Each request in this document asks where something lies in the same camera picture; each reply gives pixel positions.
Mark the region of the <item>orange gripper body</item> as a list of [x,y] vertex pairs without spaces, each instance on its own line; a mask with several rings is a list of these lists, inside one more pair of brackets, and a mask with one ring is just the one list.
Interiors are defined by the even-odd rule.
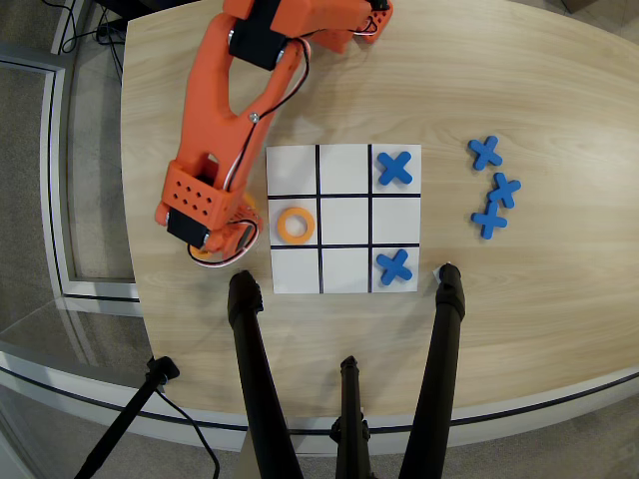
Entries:
[[190,256],[243,256],[261,233],[255,201],[246,194],[170,192],[155,220],[187,245]]

